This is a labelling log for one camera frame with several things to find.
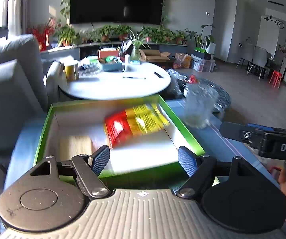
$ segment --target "gray gripper base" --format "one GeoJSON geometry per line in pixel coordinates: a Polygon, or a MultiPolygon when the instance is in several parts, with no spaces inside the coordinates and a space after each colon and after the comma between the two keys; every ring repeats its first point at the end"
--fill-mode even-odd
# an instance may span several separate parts
{"type": "Polygon", "coordinates": [[[96,199],[73,223],[48,233],[7,229],[0,239],[181,238],[181,239],[283,239],[281,230],[245,235],[215,224],[193,200],[180,199],[170,190],[118,189],[106,199],[96,199]]]}

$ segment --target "black tv screen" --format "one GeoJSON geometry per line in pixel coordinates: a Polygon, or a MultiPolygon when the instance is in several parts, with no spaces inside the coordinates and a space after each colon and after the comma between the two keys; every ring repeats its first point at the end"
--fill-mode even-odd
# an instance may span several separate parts
{"type": "Polygon", "coordinates": [[[71,0],[70,23],[160,24],[163,0],[71,0]]]}

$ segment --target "hanging ivy plant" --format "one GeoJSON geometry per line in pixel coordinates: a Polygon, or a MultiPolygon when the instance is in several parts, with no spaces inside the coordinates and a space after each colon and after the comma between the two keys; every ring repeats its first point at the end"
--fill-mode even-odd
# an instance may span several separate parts
{"type": "Polygon", "coordinates": [[[163,0],[162,5],[163,5],[163,10],[162,10],[161,25],[165,26],[169,22],[167,11],[165,9],[165,7],[166,7],[166,0],[163,0]]]}
{"type": "Polygon", "coordinates": [[[64,8],[60,10],[60,13],[62,16],[64,16],[65,19],[70,18],[70,6],[71,6],[71,0],[62,0],[61,6],[64,5],[64,8]]]}

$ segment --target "red stool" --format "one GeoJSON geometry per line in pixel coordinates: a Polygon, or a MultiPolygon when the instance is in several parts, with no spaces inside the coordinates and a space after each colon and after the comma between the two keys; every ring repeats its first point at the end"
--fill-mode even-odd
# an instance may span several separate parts
{"type": "Polygon", "coordinates": [[[274,78],[273,87],[276,87],[276,85],[278,84],[278,88],[279,88],[281,84],[282,74],[277,71],[274,71],[269,83],[273,80],[273,78],[274,78]]]}

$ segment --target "black marker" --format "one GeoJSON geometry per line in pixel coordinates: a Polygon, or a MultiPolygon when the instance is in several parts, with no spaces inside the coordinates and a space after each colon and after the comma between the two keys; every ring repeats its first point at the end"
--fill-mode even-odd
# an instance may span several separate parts
{"type": "Polygon", "coordinates": [[[154,72],[154,74],[155,74],[156,76],[158,76],[159,78],[163,78],[163,76],[161,76],[161,75],[158,74],[157,72],[154,72]]]}

